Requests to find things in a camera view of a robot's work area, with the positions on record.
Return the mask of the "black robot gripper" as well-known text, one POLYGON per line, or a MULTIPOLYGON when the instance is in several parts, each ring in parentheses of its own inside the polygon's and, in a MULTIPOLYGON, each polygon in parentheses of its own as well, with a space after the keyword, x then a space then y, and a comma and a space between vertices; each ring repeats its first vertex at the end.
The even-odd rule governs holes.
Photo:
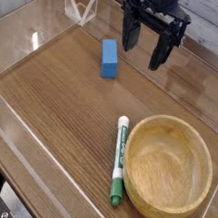
POLYGON ((124 0, 122 46, 131 50, 139 40, 141 22, 160 34, 152 52, 149 69, 156 71, 164 64, 173 46, 179 47, 191 18, 179 6, 179 0, 124 0))

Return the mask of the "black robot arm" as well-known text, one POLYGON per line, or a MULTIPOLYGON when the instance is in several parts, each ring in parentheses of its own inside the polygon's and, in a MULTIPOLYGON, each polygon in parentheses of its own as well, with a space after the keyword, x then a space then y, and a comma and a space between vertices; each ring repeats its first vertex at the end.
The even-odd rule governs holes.
POLYGON ((179 0, 124 0, 122 4, 122 46, 133 49, 139 40, 141 24, 158 33, 159 39, 152 52, 151 71, 156 71, 168 59, 174 47, 183 41, 190 16, 179 6, 179 0))

